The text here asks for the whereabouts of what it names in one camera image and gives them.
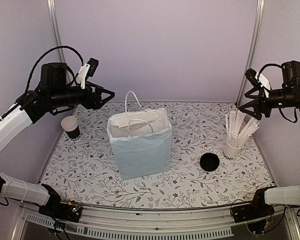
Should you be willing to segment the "white paper bag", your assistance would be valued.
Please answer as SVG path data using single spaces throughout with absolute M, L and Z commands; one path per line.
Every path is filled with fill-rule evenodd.
M 172 124 L 165 108 L 141 107 L 114 114 L 107 135 L 121 178 L 131 180 L 167 171 L 170 167 Z

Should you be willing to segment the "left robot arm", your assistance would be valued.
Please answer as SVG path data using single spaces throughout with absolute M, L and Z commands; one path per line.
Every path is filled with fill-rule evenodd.
M 113 91 L 89 82 L 98 67 L 98 60 L 91 58 L 81 66 L 73 83 L 67 83 L 66 63 L 52 62 L 41 67 L 41 77 L 35 90 L 27 90 L 9 110 L 0 117 L 0 153 L 23 130 L 35 124 L 46 113 L 55 116 L 81 105 L 87 110 L 99 110 L 115 97 Z M 49 185 L 32 184 L 10 177 L 0 171 L 0 198 L 30 202 L 45 209 L 53 216 L 64 213 L 61 197 Z

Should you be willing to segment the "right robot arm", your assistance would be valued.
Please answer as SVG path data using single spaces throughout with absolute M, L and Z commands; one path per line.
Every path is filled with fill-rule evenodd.
M 260 80 L 262 72 L 267 67 L 278 67 L 282 72 L 283 83 L 279 89 L 270 89 Z M 300 62 L 288 61 L 281 65 L 268 63 L 258 72 L 248 69 L 245 77 L 252 84 L 253 88 L 247 91 L 244 96 L 251 101 L 241 105 L 239 110 L 249 116 L 261 120 L 262 116 L 270 117 L 272 109 L 278 109 L 281 116 L 282 109 L 294 108 L 294 120 L 298 121 L 297 110 L 300 111 Z M 300 207 L 300 185 L 287 187 L 270 187 L 258 189 L 249 206 L 248 213 L 252 218 L 259 218 L 268 207 L 273 205 Z

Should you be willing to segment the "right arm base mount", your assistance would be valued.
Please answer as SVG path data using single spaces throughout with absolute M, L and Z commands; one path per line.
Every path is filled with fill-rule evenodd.
M 247 229 L 255 235 L 264 234 L 269 227 L 275 210 L 271 205 L 255 207 L 248 201 L 236 199 L 230 205 L 230 214 L 235 223 L 245 222 Z

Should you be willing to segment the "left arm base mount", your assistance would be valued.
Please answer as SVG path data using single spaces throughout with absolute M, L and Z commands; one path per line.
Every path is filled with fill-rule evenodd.
M 53 220 L 57 219 L 78 223 L 82 214 L 82 206 L 73 200 L 64 203 L 58 198 L 52 198 L 45 205 L 41 205 L 38 212 Z

